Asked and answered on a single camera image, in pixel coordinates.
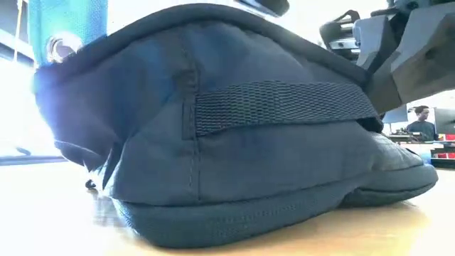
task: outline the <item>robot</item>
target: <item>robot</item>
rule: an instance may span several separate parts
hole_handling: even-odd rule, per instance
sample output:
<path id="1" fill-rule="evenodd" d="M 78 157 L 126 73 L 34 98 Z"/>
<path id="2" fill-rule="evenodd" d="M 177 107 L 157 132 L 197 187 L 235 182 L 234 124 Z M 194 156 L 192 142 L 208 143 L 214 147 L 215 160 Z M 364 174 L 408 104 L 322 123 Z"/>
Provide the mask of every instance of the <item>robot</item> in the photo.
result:
<path id="1" fill-rule="evenodd" d="M 325 47 L 362 67 L 379 113 L 455 88 L 455 1 L 395 0 L 360 19 L 350 10 L 320 29 Z"/>

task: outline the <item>bright window light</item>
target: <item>bright window light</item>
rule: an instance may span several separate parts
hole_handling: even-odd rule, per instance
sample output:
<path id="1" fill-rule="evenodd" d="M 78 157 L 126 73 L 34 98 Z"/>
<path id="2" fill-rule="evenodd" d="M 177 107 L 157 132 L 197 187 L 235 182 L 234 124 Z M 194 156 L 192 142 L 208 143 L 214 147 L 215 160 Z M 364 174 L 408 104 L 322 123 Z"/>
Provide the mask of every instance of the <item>bright window light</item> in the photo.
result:
<path id="1" fill-rule="evenodd" d="M 128 24 L 162 9 L 192 3 L 222 4 L 239 9 L 247 8 L 242 4 L 237 4 L 234 0 L 110 0 L 108 33 L 114 33 Z M 313 43 L 320 41 L 319 28 L 322 25 L 339 17 L 349 9 L 358 11 L 362 18 L 368 18 L 371 11 L 387 8 L 386 0 L 289 0 L 289 4 L 290 8 L 287 14 L 281 18 L 268 18 L 268 20 L 278 23 Z"/>
<path id="2" fill-rule="evenodd" d="M 0 58 L 0 156 L 58 155 L 53 135 L 41 118 L 31 90 L 33 68 Z"/>

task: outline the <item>teal fabric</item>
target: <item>teal fabric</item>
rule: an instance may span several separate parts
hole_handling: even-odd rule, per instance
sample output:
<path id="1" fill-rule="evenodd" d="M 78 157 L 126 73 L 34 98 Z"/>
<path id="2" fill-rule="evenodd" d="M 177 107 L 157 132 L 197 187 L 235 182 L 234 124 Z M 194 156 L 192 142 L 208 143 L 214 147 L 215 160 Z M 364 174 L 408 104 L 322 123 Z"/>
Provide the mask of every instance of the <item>teal fabric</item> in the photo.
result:
<path id="1" fill-rule="evenodd" d="M 105 36 L 107 0 L 30 0 L 28 34 L 36 62 L 48 64 L 46 45 L 55 34 L 69 32 L 83 45 Z"/>

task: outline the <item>gray plastic part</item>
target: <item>gray plastic part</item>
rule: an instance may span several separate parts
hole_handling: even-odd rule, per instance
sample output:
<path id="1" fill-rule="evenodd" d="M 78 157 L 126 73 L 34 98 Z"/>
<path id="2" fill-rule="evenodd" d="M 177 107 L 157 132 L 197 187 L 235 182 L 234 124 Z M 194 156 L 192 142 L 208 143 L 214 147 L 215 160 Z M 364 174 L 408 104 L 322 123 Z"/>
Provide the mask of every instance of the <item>gray plastic part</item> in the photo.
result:
<path id="1" fill-rule="evenodd" d="M 364 91 L 383 113 L 455 88 L 455 3 L 414 10 L 396 51 Z"/>
<path id="2" fill-rule="evenodd" d="M 360 44 L 357 65 L 375 72 L 397 48 L 397 42 L 386 15 L 357 20 L 353 35 Z"/>
<path id="3" fill-rule="evenodd" d="M 410 14 L 415 8 L 427 8 L 432 5 L 430 0 L 397 0 L 395 7 L 404 14 Z"/>

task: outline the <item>red object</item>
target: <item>red object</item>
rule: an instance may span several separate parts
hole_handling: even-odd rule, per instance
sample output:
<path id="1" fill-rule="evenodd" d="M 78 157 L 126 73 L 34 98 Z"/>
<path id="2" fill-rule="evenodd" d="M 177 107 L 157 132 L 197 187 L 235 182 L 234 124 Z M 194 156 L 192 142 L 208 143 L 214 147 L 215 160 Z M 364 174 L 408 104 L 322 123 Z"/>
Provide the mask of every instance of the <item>red object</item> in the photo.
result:
<path id="1" fill-rule="evenodd" d="M 446 134 L 446 140 L 454 140 L 455 141 L 455 134 Z"/>

